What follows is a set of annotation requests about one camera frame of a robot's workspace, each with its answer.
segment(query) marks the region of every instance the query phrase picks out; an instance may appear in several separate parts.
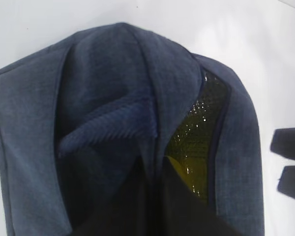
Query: seam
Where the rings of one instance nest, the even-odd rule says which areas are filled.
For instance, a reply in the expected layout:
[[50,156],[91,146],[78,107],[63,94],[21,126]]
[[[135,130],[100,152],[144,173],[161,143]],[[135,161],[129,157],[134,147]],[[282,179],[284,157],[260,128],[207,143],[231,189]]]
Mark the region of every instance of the seam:
[[72,226],[68,217],[68,213],[66,211],[65,205],[64,205],[64,200],[62,197],[62,193],[61,193],[61,189],[59,186],[59,179],[57,176],[57,169],[56,169],[56,152],[55,152],[55,125],[56,125],[56,109],[57,109],[57,101],[58,101],[58,91],[60,88],[60,82],[61,82],[61,78],[62,78],[62,69],[64,67],[64,63],[65,63],[65,59],[68,55],[69,50],[71,49],[72,46],[68,47],[65,52],[63,53],[63,56],[60,60],[58,69],[57,69],[57,73],[56,73],[56,83],[55,83],[55,88],[54,88],[54,96],[53,96],[53,117],[54,117],[54,122],[53,125],[51,126],[51,131],[50,131],[50,137],[52,137],[52,144],[50,145],[50,155],[51,156],[51,163],[53,166],[53,173],[52,173],[52,178],[53,178],[53,183],[55,185],[55,190],[57,193],[57,198],[59,200],[59,202],[61,203],[61,211],[62,214],[65,216],[66,218],[66,227],[70,230],[72,230]]
[[[240,80],[240,78],[238,77],[238,75],[234,72],[233,69],[229,68],[227,65],[215,60],[215,59],[212,59],[212,58],[207,58],[207,57],[204,57],[204,56],[201,56],[201,55],[197,55],[195,54],[195,57],[197,58],[197,61],[199,63],[201,63],[202,65],[204,65],[204,67],[206,68],[206,70],[208,71],[212,71],[213,67],[212,65],[210,65],[210,61],[215,63],[217,66],[220,67],[220,69],[223,69],[223,72],[220,72],[220,73],[213,73],[213,74],[227,74],[227,76],[229,77],[234,77],[235,80],[239,83],[238,85],[241,87],[241,89],[235,89],[237,91],[237,93],[239,93],[241,96],[245,97],[245,98],[250,98],[249,94],[246,92],[246,88],[245,86],[243,85],[242,81]],[[224,83],[227,83],[225,81],[225,79],[223,79],[223,77],[221,76],[218,76],[218,78],[220,78],[221,81],[223,81]]]
[[[200,95],[201,95],[201,93],[203,92],[204,87],[205,87],[205,80],[204,80],[205,77],[204,77],[204,73],[203,73],[203,71],[202,71],[203,68],[202,68],[202,66],[201,66],[200,64],[199,64],[199,67],[197,67],[197,68],[198,68],[198,72],[199,72],[199,75],[200,75],[200,78],[201,78],[201,85],[200,85],[200,89],[199,89],[199,92],[198,92],[197,97],[194,99],[194,101],[192,102],[192,104],[189,106],[189,111],[192,110],[192,106],[193,106],[193,105],[196,103],[196,101],[199,99],[199,97],[200,97]],[[186,119],[187,115],[188,115],[188,112],[185,114],[185,116],[184,116],[182,122]],[[176,129],[175,129],[173,132],[170,133],[170,137],[172,137],[172,136],[175,134],[177,128],[181,125],[181,123],[176,127]]]
[[[42,50],[47,50],[47,51],[46,51],[46,54],[43,54],[43,55],[36,55],[35,57],[31,58],[31,60],[30,60],[29,62],[32,62],[33,60],[36,60],[36,59],[41,58],[41,57],[43,57],[43,56],[46,56],[46,55],[48,55],[48,54],[50,54],[50,53],[53,53],[53,52],[56,52],[56,51],[59,51],[59,50],[63,50],[65,47],[67,47],[67,45],[66,45],[66,46],[63,46],[63,47],[60,47],[60,48],[57,48],[57,49],[55,49],[55,50],[51,50],[50,47],[51,47],[51,46],[49,46],[49,47],[47,47],[47,48],[45,48],[45,49],[42,49]],[[6,68],[6,67],[9,67],[9,66],[12,66],[14,63],[17,63],[17,62],[20,61],[20,60],[24,60],[24,59],[26,59],[26,58],[32,56],[33,54],[30,54],[30,55],[28,55],[28,56],[26,56],[26,57],[24,57],[24,58],[22,58],[22,59],[19,59],[19,60],[13,62],[12,64],[9,64],[9,65],[7,65],[7,66],[1,68],[1,69],[0,69],[0,75],[6,74],[6,73],[8,73],[8,72],[11,72],[11,71],[13,71],[13,70],[15,70],[15,69],[18,69],[18,68],[20,68],[20,67],[22,67],[22,66],[28,64],[28,62],[23,62],[23,63],[21,63],[21,64],[15,66],[15,67],[12,67],[12,68],[10,68],[10,69]]]
[[6,215],[5,217],[9,217],[9,221],[11,223],[10,227],[12,229],[12,234],[13,236],[15,236],[15,229],[13,226],[13,218],[12,218],[12,206],[11,206],[11,197],[10,197],[10,184],[9,184],[9,177],[8,177],[8,166],[7,166],[7,161],[6,161],[6,155],[5,155],[5,148],[4,148],[4,143],[3,143],[3,139],[2,139],[2,134],[1,134],[1,129],[0,129],[0,146],[1,146],[1,151],[2,151],[2,159],[4,161],[5,164],[5,168],[6,168],[6,196],[7,196],[7,200],[8,203],[3,203],[3,204],[8,204],[9,205],[9,213],[8,216]]
[[216,78],[218,78],[220,80],[220,82],[222,82],[227,90],[228,90],[228,94],[226,97],[226,101],[223,104],[223,107],[218,115],[218,118],[216,120],[215,123],[215,129],[213,131],[213,135],[211,138],[211,142],[210,142],[210,147],[209,147],[209,153],[208,153],[208,169],[212,171],[211,174],[209,174],[208,172],[208,189],[210,189],[210,185],[211,185],[211,191],[208,191],[208,204],[211,207],[212,210],[214,210],[216,212],[216,214],[218,214],[218,206],[216,204],[216,191],[215,191],[215,160],[216,160],[216,153],[218,150],[218,146],[219,146],[219,139],[222,133],[222,129],[223,129],[223,124],[225,121],[225,117],[226,117],[226,113],[228,111],[228,107],[230,104],[230,100],[231,100],[231,96],[232,96],[232,88],[231,86],[226,83],[225,81],[223,81],[219,76],[216,76],[215,73],[211,72],[208,69],[205,69],[207,71],[209,71],[212,75],[214,75]]
[[[134,38],[134,40],[136,41],[139,49],[140,49],[140,52],[141,52],[141,56],[143,58],[143,62],[145,64],[145,67],[146,67],[146,73],[147,73],[147,77],[149,78],[149,84],[152,88],[152,95],[153,97],[155,98],[155,108],[156,108],[156,111],[155,112],[155,116],[157,117],[157,124],[156,124],[156,130],[157,130],[157,133],[160,134],[160,127],[159,127],[159,106],[158,106],[158,103],[159,103],[159,100],[158,100],[158,97],[156,95],[156,89],[155,89],[155,84],[153,83],[153,80],[151,78],[151,74],[150,74],[150,67],[149,67],[149,64],[148,64],[148,60],[147,60],[147,57],[144,53],[144,50],[142,48],[142,45],[140,44],[140,41],[138,40],[137,36],[135,35],[135,33],[130,29],[129,25],[127,24],[121,24],[122,27],[124,29],[126,29],[126,31],[129,32],[130,35],[132,35],[132,37]],[[152,173],[152,176],[153,178],[155,178],[155,170],[156,170],[156,155],[157,155],[157,150],[158,150],[158,146],[159,146],[159,142],[156,142],[155,144],[155,149],[154,149],[154,157],[153,157],[153,173]]]

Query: white surface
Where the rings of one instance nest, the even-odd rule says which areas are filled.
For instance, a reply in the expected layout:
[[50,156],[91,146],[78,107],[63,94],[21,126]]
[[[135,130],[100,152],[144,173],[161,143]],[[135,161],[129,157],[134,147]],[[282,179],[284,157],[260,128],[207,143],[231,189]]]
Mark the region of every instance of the white surface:
[[[295,127],[295,9],[277,0],[0,0],[0,68],[77,30],[119,21],[155,31],[230,66],[261,131],[266,236],[295,236],[295,200],[276,191],[287,161],[275,128]],[[0,236],[5,235],[0,195]]]

